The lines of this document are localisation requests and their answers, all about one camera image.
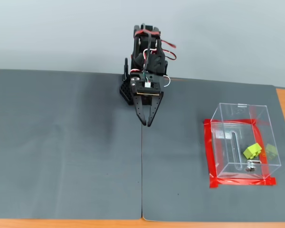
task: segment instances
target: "gray mat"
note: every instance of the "gray mat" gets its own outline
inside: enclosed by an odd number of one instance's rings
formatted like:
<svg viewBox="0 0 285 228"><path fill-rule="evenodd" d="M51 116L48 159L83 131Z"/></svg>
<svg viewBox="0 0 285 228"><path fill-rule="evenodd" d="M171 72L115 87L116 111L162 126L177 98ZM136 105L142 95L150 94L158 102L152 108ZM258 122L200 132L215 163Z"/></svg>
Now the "gray mat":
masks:
<svg viewBox="0 0 285 228"><path fill-rule="evenodd" d="M0 218L141 217L141 124L120 82L0 71Z"/></svg>
<svg viewBox="0 0 285 228"><path fill-rule="evenodd" d="M277 186L209 188L203 120L218 104L267 105L282 167ZM142 212L159 221L285 221L285 121L268 85L172 81L142 128Z"/></svg>

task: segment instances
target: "transparent acrylic container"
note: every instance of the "transparent acrylic container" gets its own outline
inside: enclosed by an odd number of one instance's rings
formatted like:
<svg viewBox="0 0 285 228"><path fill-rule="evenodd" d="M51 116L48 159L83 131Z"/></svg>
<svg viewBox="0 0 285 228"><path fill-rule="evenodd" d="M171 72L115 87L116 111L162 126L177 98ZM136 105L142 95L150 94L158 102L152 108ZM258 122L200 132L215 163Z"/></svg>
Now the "transparent acrylic container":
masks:
<svg viewBox="0 0 285 228"><path fill-rule="evenodd" d="M266 179L281 166L267 106L220 103L211 132L218 178ZM247 159L243 152L255 143L261 153Z"/></svg>

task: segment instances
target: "white wall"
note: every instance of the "white wall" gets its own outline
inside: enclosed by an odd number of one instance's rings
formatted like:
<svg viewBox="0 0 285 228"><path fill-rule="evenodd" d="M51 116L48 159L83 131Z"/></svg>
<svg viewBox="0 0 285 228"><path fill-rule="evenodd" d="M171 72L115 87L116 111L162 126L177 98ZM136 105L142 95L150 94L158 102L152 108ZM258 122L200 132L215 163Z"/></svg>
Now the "white wall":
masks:
<svg viewBox="0 0 285 228"><path fill-rule="evenodd" d="M169 76L285 86L285 0L0 0L0 68L122 73L143 22Z"/></svg>

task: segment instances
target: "green block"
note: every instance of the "green block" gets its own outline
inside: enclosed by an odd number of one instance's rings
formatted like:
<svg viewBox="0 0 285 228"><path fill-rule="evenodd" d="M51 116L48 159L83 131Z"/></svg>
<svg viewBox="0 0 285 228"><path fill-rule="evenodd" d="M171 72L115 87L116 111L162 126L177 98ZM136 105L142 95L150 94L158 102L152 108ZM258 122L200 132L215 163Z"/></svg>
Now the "green block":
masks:
<svg viewBox="0 0 285 228"><path fill-rule="evenodd" d="M253 159L254 157L258 156L261 151L262 147L258 143L255 143L249 146L243 154L247 159Z"/></svg>
<svg viewBox="0 0 285 228"><path fill-rule="evenodd" d="M267 144L266 151L269 151L269 152L274 153L275 155L277 155L276 147L271 145L271 144Z"/></svg>
<svg viewBox="0 0 285 228"><path fill-rule="evenodd" d="M271 144L267 144L266 146L266 153L270 160L274 159L277 156L277 149L275 146Z"/></svg>

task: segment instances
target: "wooden table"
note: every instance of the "wooden table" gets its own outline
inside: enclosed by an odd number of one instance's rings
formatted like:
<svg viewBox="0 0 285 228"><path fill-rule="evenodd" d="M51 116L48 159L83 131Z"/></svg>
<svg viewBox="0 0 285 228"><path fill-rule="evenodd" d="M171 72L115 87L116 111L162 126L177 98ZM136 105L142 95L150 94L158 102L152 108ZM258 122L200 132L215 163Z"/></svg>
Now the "wooden table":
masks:
<svg viewBox="0 0 285 228"><path fill-rule="evenodd" d="M285 90L277 89L280 104L285 117ZM0 228L247 228L255 226L258 228L285 228L285 223L231 223L231 222L151 222L143 218L139 220L49 220L49 219L0 219Z"/></svg>

